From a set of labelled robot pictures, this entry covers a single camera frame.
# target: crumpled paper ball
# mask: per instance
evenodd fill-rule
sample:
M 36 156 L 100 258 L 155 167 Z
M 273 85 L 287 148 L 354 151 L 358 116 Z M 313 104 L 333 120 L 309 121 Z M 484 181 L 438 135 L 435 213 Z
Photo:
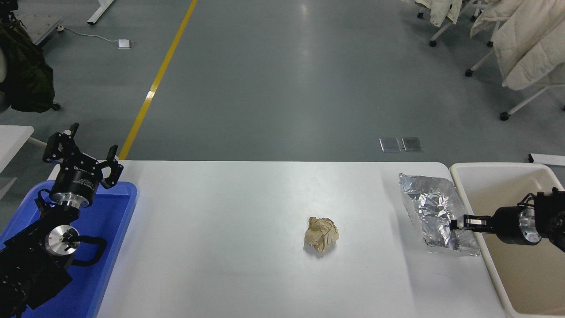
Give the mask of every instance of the crumpled paper ball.
M 320 253 L 340 238 L 336 225 L 328 218 L 313 216 L 308 219 L 308 224 L 304 241 L 314 246 Z

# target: white plastic bin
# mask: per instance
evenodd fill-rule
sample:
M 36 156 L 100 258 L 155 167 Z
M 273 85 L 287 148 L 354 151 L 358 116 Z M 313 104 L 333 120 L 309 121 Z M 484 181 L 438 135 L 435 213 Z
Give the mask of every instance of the white plastic bin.
M 474 215 L 514 206 L 530 192 L 563 190 L 553 172 L 539 164 L 479 162 L 455 164 L 450 171 Z M 565 317 L 565 253 L 548 239 L 522 246 L 502 243 L 495 234 L 476 236 L 509 317 Z

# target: gray floor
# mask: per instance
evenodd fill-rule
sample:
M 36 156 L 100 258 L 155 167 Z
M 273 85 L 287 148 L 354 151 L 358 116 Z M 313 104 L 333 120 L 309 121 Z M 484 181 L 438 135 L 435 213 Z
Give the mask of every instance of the gray floor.
M 121 146 L 190 1 L 118 0 L 89 26 L 94 0 L 20 0 L 21 13 L 63 16 L 69 32 L 44 44 L 55 72 L 59 112 L 0 115 L 46 140 L 73 122 L 95 157 Z M 461 18 L 430 48 L 437 30 L 399 0 L 200 0 L 145 121 L 130 160 L 526 162 L 565 155 L 563 89 L 553 88 L 501 122 L 498 114 L 535 92 L 502 88 L 489 34 L 469 39 Z M 419 137 L 422 153 L 383 153 L 380 137 Z M 0 201 L 3 228 L 51 166 L 26 144 L 2 177 L 19 181 Z M 565 169 L 553 167 L 565 182 Z

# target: aluminum foil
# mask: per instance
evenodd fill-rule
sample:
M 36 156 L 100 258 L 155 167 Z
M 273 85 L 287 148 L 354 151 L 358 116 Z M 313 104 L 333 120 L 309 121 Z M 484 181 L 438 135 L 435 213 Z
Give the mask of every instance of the aluminum foil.
M 480 255 L 471 231 L 451 231 L 451 220 L 461 220 L 467 213 L 457 189 L 444 178 L 421 175 L 398 175 L 402 202 L 410 221 L 430 252 L 456 252 Z

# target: green backpack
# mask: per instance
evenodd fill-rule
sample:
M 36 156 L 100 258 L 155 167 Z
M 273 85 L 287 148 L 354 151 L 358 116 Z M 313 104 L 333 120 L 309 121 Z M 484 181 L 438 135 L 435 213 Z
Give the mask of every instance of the green backpack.
M 19 111 L 49 110 L 55 98 L 53 69 L 45 63 L 43 51 L 32 42 L 21 21 L 0 23 L 0 49 L 7 62 L 0 91 L 6 94 L 8 104 Z

